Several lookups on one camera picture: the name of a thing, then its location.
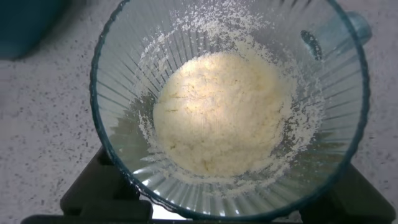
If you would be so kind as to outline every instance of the black blender base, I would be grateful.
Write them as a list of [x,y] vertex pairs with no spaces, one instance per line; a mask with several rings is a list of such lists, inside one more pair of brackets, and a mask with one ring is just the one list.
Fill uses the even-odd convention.
[[[101,148],[60,202],[61,215],[34,215],[23,224],[69,223],[247,223],[204,220],[153,220],[152,205],[123,178]],[[353,167],[318,200],[300,210],[304,224],[388,224],[394,208]]]

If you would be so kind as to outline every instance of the white powder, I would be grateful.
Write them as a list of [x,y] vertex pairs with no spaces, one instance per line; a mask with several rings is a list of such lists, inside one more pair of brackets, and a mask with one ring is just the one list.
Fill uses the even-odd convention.
[[[172,12],[172,31],[163,34],[159,29],[156,37],[143,40],[147,47],[135,71],[140,75],[135,94],[157,98],[156,130],[150,118],[139,114],[139,127],[150,145],[150,156],[142,160],[157,163],[156,172],[164,177],[212,184],[215,188],[205,192],[212,196],[235,197],[281,178],[306,149],[323,116],[322,94],[304,91],[300,98],[308,100],[298,99],[298,90],[308,89],[308,80],[289,49],[283,50],[288,61],[282,61],[254,40],[254,31],[275,27],[248,13],[248,4],[226,0]],[[175,42],[176,31],[187,30],[206,33],[208,44],[218,44],[223,53],[187,62],[166,77],[165,84],[161,77],[164,70],[172,70],[169,64],[175,57],[168,44]],[[203,45],[197,47],[208,53]],[[145,73],[154,73],[160,84]],[[156,89],[162,87],[160,94]],[[242,179],[239,174],[247,170],[250,178]],[[251,178],[257,174],[261,178]]]
[[282,140],[290,113],[281,110],[291,102],[284,87],[275,66],[260,58],[217,53],[190,60],[169,78],[155,105],[157,137],[184,169],[243,174],[263,164]]

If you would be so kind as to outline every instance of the speckled countertop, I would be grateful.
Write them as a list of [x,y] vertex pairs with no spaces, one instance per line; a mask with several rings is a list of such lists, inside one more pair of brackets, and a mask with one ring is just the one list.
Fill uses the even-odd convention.
[[[118,2],[75,1],[29,57],[0,61],[0,223],[60,213],[60,197],[100,148],[91,118],[90,62]],[[361,13],[374,34],[365,47],[372,107],[353,164],[398,209],[398,1],[343,6]]]

